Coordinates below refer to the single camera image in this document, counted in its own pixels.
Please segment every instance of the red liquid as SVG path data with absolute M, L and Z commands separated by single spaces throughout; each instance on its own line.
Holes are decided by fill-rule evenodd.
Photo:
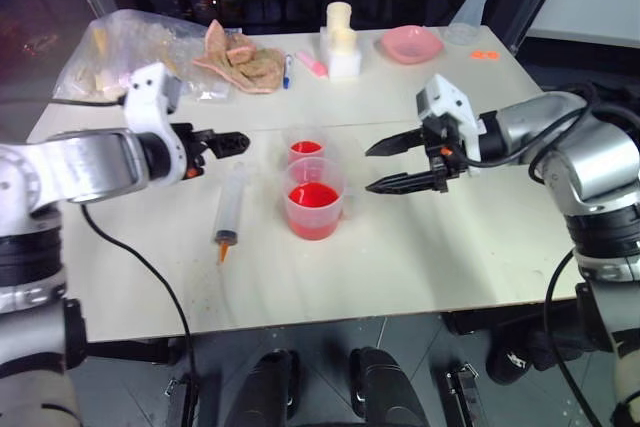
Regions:
M 338 200 L 338 193 L 320 182 L 301 184 L 289 193 L 289 198 L 303 207 L 325 207 Z M 299 237 L 308 240 L 320 240 L 329 237 L 338 226 L 338 219 L 322 227 L 308 227 L 287 219 L 289 227 Z
M 291 150 L 300 154 L 311 154 L 312 152 L 317 152 L 320 149 L 322 149 L 322 146 L 311 140 L 301 140 L 291 146 Z

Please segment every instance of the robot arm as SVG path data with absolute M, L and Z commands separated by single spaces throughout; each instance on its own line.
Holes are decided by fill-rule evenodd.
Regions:
M 466 96 L 435 76 L 417 96 L 422 126 L 367 151 L 386 156 L 424 145 L 431 170 L 385 177 L 367 190 L 447 192 L 447 181 L 464 171 L 477 173 L 474 166 L 534 162 L 532 170 L 564 215 L 575 244 L 586 281 L 578 299 L 584 311 L 595 312 L 585 319 L 587 334 L 616 355 L 620 403 L 614 424 L 640 425 L 640 132 L 634 138 L 633 130 L 600 120 L 612 109 L 589 100 L 585 111 L 588 103 L 581 96 L 549 92 L 476 121 Z M 640 125 L 631 111 L 625 118 L 636 129 Z M 568 128 L 570 135 L 553 141 Z
M 128 129 L 0 144 L 0 425 L 78 426 L 65 370 L 85 357 L 80 304 L 64 297 L 56 202 L 95 202 L 201 175 L 202 154 L 243 153 L 239 132 L 170 124 L 180 81 L 158 63 L 134 72 Z

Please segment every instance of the dark floor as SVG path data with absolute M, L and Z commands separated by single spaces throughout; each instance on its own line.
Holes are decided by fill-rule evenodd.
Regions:
M 376 346 L 391 353 L 422 402 L 432 427 L 446 427 L 431 371 L 451 362 L 471 362 L 491 427 L 586 426 L 557 368 L 531 370 L 504 387 L 486 375 L 488 335 L 450 334 L 435 314 L 369 318 L 284 328 L 208 334 L 197 339 L 198 370 L 206 378 L 198 427 L 223 425 L 245 376 L 274 348 L 295 349 L 302 362 L 301 404 L 290 425 L 323 421 L 358 422 L 349 405 L 347 358 L 351 349 Z M 613 363 L 609 354 L 585 354 L 570 362 L 596 413 L 608 425 L 614 407 Z M 86 427 L 165 425 L 163 395 L 181 367 L 90 358 L 71 376 Z

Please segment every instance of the blue pen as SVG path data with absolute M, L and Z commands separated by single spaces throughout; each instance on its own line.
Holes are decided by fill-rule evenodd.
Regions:
M 291 83 L 291 62 L 293 62 L 293 57 L 287 54 L 284 58 L 284 79 L 282 79 L 282 86 L 285 89 L 288 89 Z

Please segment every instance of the syringe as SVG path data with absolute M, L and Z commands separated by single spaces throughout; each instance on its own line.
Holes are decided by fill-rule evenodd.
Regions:
M 242 193 L 247 181 L 247 172 L 242 162 L 233 166 L 222 186 L 215 223 L 215 240 L 218 244 L 218 265 L 224 262 L 230 245 L 238 243 L 238 221 L 242 207 Z

